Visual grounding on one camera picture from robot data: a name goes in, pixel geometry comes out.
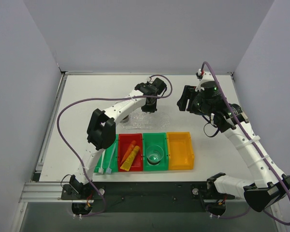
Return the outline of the left green bin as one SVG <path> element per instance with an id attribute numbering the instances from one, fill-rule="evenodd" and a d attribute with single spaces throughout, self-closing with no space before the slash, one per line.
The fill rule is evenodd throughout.
<path id="1" fill-rule="evenodd" d="M 117 164 L 117 153 L 118 153 L 118 134 L 116 135 L 116 139 L 114 143 L 105 150 L 103 153 L 104 156 L 101 156 L 95 169 L 95 173 L 99 173 L 99 169 L 103 168 L 103 173 L 105 174 L 107 168 L 111 169 L 111 173 L 118 172 L 118 164 Z"/>

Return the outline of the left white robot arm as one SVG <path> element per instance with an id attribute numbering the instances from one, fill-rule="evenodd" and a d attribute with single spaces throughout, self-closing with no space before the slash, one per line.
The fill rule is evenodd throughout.
<path id="1" fill-rule="evenodd" d="M 108 149 L 116 139 L 116 127 L 120 121 L 130 113 L 140 108 L 146 113 L 154 113 L 157 110 L 157 100 L 165 99 L 166 90 L 173 90 L 171 81 L 164 75 L 155 74 L 145 83 L 139 83 L 124 98 L 113 98 L 112 106 L 100 110 L 95 109 L 90 117 L 86 130 L 87 142 L 94 146 L 93 153 L 81 158 L 75 149 L 69 144 L 62 134 L 60 119 L 65 111 L 77 104 L 94 101 L 95 98 L 78 100 L 64 107 L 58 114 L 56 125 L 61 139 L 67 147 L 76 155 L 80 162 L 81 170 L 72 174 L 69 180 L 71 192 L 79 199 L 89 195 L 90 190 L 98 192 L 98 188 L 92 182 L 94 167 L 103 151 Z"/>

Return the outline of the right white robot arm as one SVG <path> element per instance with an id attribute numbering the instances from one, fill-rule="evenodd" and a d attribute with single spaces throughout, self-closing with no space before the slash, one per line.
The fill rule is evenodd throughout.
<path id="1" fill-rule="evenodd" d="M 200 115 L 224 134 L 249 169 L 252 179 L 244 180 L 219 173 L 207 180 L 210 190 L 245 199 L 255 211 L 278 202 L 290 190 L 290 175 L 273 162 L 260 143 L 242 108 L 226 103 L 210 72 L 198 70 L 197 86 L 186 85 L 177 106 L 180 111 Z"/>

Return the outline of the clear textured oval tray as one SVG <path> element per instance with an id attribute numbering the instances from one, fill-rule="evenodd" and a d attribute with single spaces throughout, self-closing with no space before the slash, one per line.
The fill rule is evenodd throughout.
<path id="1" fill-rule="evenodd" d="M 169 127 L 170 117 L 165 112 L 145 113 L 136 110 L 121 121 L 120 125 L 127 130 L 160 130 Z"/>

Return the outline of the clear textured holder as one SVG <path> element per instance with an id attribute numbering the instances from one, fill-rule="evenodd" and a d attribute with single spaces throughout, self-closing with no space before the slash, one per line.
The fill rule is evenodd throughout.
<path id="1" fill-rule="evenodd" d="M 159 124 L 159 117 L 157 113 L 145 113 L 137 110 L 130 114 L 130 121 L 133 128 L 151 129 Z"/>

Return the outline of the dark smoky plastic cup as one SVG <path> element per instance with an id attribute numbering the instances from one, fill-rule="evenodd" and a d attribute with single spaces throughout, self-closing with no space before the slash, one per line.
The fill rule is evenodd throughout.
<path id="1" fill-rule="evenodd" d="M 129 120 L 129 116 L 126 116 L 121 120 L 121 123 L 126 123 L 128 122 L 128 120 Z"/>

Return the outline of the orange toothpaste tube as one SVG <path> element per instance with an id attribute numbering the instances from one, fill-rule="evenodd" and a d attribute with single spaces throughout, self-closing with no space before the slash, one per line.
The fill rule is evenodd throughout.
<path id="1" fill-rule="evenodd" d="M 128 146 L 122 160 L 121 160 L 121 165 L 124 163 L 124 161 L 128 158 L 128 156 L 130 155 L 130 153 L 134 150 L 135 146 L 136 146 L 137 142 L 135 140 L 133 140 L 130 145 Z"/>

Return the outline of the red bin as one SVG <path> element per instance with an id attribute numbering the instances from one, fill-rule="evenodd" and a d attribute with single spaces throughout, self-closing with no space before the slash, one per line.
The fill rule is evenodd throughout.
<path id="1" fill-rule="evenodd" d="M 119 172 L 126 172 L 125 170 L 120 169 L 121 166 L 120 163 L 132 141 L 136 141 L 136 145 L 140 147 L 140 150 L 137 156 L 135 157 L 129 172 L 143 171 L 143 136 L 141 133 L 134 133 L 134 134 L 118 135 L 117 166 Z"/>

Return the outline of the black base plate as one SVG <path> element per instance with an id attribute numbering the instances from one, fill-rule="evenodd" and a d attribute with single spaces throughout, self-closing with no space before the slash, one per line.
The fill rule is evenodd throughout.
<path id="1" fill-rule="evenodd" d="M 208 203 L 235 197 L 209 190 L 205 181 L 197 182 L 95 182 L 81 192 L 63 186 L 61 199 L 71 201 L 75 210 L 101 210 L 107 213 L 195 213 L 204 212 Z"/>

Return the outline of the white toothbrush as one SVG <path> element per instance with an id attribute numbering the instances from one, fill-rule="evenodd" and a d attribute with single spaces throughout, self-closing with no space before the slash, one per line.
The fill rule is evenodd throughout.
<path id="1" fill-rule="evenodd" d="M 100 163 L 100 167 L 99 167 L 99 170 L 98 170 L 99 174 L 103 174 L 104 173 L 104 168 L 103 168 L 104 157 L 105 157 L 105 154 L 103 153 L 102 156 L 101 156 L 101 163 Z"/>

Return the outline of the aluminium frame rail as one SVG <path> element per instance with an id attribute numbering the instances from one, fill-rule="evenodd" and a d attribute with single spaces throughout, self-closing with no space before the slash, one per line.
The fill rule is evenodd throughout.
<path id="1" fill-rule="evenodd" d="M 111 198 L 123 200 L 128 197 L 170 197 L 171 200 L 179 200 L 182 197 L 189 200 L 197 200 L 202 195 L 205 200 L 222 199 L 223 195 L 214 195 L 207 189 L 205 181 L 193 182 L 96 182 L 105 200 Z M 59 182 L 26 183 L 21 197 L 21 202 L 50 203 L 72 202 L 86 203 L 100 201 L 99 194 L 90 187 L 82 195 L 74 193 L 69 184 Z"/>

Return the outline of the clear plastic cup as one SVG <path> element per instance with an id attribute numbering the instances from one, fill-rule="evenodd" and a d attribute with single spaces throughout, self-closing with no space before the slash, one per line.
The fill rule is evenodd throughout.
<path id="1" fill-rule="evenodd" d="M 164 156 L 164 151 L 159 145 L 151 145 L 146 149 L 145 157 L 147 162 L 151 165 L 157 165 L 160 163 Z"/>

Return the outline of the yellow bin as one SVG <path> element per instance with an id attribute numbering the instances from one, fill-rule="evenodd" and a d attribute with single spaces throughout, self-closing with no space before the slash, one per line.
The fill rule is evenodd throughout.
<path id="1" fill-rule="evenodd" d="M 189 132 L 167 132 L 169 170 L 192 170 L 194 151 Z"/>

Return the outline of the light blue toothbrush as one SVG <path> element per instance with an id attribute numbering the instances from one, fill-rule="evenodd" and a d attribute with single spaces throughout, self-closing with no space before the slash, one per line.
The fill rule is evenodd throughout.
<path id="1" fill-rule="evenodd" d="M 108 161 L 108 166 L 106 168 L 106 174 L 111 174 L 117 171 L 117 159 L 116 159 L 116 148 L 117 144 L 114 143 L 113 148 L 111 149 L 110 158 Z"/>

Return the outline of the yellow toothpaste tube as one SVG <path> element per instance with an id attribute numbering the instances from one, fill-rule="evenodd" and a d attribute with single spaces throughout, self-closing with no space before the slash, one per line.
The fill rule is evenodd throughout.
<path id="1" fill-rule="evenodd" d="M 140 147 L 137 145 L 135 146 L 135 148 L 131 151 L 131 153 L 129 154 L 129 156 L 125 159 L 125 161 L 123 162 L 123 164 L 120 166 L 120 169 L 121 170 L 124 170 L 124 171 L 129 171 L 138 152 L 140 150 Z"/>

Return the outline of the green bin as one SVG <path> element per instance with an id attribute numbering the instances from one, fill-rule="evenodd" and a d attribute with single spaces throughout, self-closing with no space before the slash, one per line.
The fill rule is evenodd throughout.
<path id="1" fill-rule="evenodd" d="M 116 135 L 116 139 L 114 143 L 105 150 L 103 153 L 104 156 L 101 156 L 95 169 L 95 173 L 99 173 L 99 169 L 103 168 L 103 173 L 105 174 L 107 168 L 111 169 L 111 173 L 118 172 L 118 164 L 117 164 L 117 153 L 118 153 L 118 134 Z"/>
<path id="2" fill-rule="evenodd" d="M 164 156 L 159 164 L 151 165 L 145 157 L 146 149 L 151 145 L 159 145 L 164 151 Z M 167 171 L 169 165 L 166 133 L 143 133 L 143 166 L 144 171 Z"/>

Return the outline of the right green bin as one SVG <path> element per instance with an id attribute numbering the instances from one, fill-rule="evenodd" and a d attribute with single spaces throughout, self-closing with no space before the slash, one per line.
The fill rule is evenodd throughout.
<path id="1" fill-rule="evenodd" d="M 151 145 L 159 145 L 164 151 L 164 156 L 159 164 L 151 165 L 145 157 L 146 149 Z M 167 171 L 169 165 L 166 133 L 143 133 L 143 166 L 144 171 Z"/>

